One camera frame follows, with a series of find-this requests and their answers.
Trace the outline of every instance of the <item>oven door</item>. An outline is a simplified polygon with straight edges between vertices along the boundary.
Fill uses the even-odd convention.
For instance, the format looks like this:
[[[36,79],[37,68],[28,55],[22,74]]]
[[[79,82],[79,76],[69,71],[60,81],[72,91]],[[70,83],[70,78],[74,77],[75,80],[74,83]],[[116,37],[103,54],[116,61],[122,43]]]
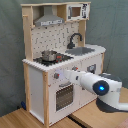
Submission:
[[[49,88],[49,121],[56,123],[79,108],[79,86],[58,82]]]

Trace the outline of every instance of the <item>kitchen counter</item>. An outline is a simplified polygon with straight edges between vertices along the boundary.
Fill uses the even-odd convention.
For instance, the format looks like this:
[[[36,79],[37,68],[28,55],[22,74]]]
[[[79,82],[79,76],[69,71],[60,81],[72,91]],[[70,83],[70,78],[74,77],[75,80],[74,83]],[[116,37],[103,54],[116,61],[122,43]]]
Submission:
[[[84,54],[82,56],[75,56],[75,55],[71,55],[71,54],[65,53],[65,51],[67,49],[66,50],[57,51],[58,53],[73,57],[73,59],[70,59],[70,60],[55,64],[55,65],[52,65],[52,66],[49,66],[49,67],[46,67],[46,66],[44,66],[42,64],[39,64],[39,63],[36,63],[36,62],[29,61],[27,59],[24,59],[23,62],[27,63],[28,65],[31,65],[31,66],[33,66],[35,68],[38,68],[38,69],[40,69],[42,71],[48,72],[51,69],[55,69],[57,67],[60,67],[60,66],[66,65],[66,64],[74,63],[76,61],[80,61],[80,60],[85,59],[85,58],[90,58],[90,57],[99,55],[101,53],[104,53],[105,50],[106,50],[105,48],[103,48],[101,46],[97,46],[97,45],[86,44],[85,47],[94,49],[95,51],[94,52],[90,52],[88,54]]]

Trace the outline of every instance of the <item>toy sink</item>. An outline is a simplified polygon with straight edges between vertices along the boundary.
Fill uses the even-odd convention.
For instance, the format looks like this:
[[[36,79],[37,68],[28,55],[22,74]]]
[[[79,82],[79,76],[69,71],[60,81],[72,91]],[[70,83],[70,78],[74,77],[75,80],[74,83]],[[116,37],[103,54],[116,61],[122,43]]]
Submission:
[[[81,56],[81,55],[84,55],[84,54],[87,54],[87,53],[90,53],[90,52],[94,52],[94,51],[95,50],[91,49],[91,48],[77,47],[77,48],[73,48],[73,49],[68,49],[68,50],[65,51],[65,53],[72,54],[72,55],[75,55],[75,56]]]

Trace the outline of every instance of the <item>blue light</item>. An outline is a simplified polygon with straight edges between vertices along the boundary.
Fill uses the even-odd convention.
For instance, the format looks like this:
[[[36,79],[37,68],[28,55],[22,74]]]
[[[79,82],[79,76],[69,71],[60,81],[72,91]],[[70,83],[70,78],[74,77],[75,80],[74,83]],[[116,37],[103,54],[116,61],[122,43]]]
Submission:
[[[99,89],[103,91],[105,88],[103,86],[100,86]]]

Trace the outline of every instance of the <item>oven handle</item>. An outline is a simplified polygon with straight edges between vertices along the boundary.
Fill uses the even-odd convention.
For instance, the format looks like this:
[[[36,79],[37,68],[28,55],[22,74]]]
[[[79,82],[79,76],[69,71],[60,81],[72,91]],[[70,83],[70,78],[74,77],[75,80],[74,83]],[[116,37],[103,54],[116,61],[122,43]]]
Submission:
[[[66,84],[61,84],[61,85],[59,85],[59,87],[66,87],[66,86],[68,86],[68,85],[70,85],[71,84],[71,82],[67,82]]]

